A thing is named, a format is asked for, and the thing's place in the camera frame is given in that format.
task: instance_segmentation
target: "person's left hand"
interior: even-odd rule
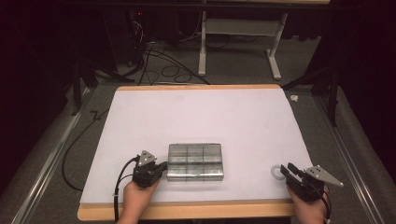
[[[123,192],[123,209],[118,224],[137,223],[142,213],[149,206],[152,193],[159,184],[160,180],[145,189],[137,186],[135,182],[127,184]]]

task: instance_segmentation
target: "transparent plastic box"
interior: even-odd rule
[[[221,181],[224,178],[221,144],[171,144],[168,181]]]

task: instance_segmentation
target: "white paper sheet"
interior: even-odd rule
[[[80,202],[112,203],[129,159],[144,149],[166,161],[173,143],[220,143],[224,180],[168,182],[164,173],[154,203],[285,199],[271,167],[312,166],[281,89],[116,91]]]

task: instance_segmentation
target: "human arm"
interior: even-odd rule
[[[288,186],[288,192],[295,205],[295,214],[302,224],[323,224],[326,207],[322,200],[305,202]]]
[[[135,182],[127,184],[123,192],[122,214],[117,224],[136,224],[149,206],[151,196],[159,183],[160,180],[145,189],[137,186]]]

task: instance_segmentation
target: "clear tape ring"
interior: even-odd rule
[[[271,175],[277,179],[277,180],[283,180],[285,178],[285,176],[282,175],[282,173],[280,173],[280,165],[273,165],[273,167],[271,168]]]

